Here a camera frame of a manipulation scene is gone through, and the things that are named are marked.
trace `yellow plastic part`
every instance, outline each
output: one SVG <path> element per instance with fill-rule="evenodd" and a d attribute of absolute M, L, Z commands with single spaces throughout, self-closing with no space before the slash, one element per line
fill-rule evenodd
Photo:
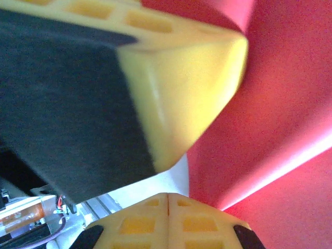
<path fill-rule="evenodd" d="M 1 0 L 0 8 L 135 36 L 118 49 L 157 172 L 173 166 L 239 87 L 247 39 L 138 1 Z"/>
<path fill-rule="evenodd" d="M 242 249 L 229 214 L 176 193 L 160 193 L 89 225 L 104 231 L 94 249 Z"/>

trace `yellow plastic block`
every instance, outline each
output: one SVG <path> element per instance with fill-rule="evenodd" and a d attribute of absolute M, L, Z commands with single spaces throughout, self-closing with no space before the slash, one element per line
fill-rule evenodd
<path fill-rule="evenodd" d="M 160 193 L 90 224 L 94 249 L 242 249 L 234 225 L 247 223 L 175 193 Z"/>
<path fill-rule="evenodd" d="M 157 172 L 180 159 L 241 82 L 247 39 L 235 31 L 137 1 L 1 0 L 0 8 L 139 40 L 117 53 Z"/>

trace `white surface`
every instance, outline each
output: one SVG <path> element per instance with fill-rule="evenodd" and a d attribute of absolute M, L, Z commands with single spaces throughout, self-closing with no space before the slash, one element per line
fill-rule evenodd
<path fill-rule="evenodd" d="M 188 161 L 184 155 L 170 170 L 111 191 L 108 194 L 122 208 L 138 203 L 161 192 L 180 193 L 189 196 Z"/>

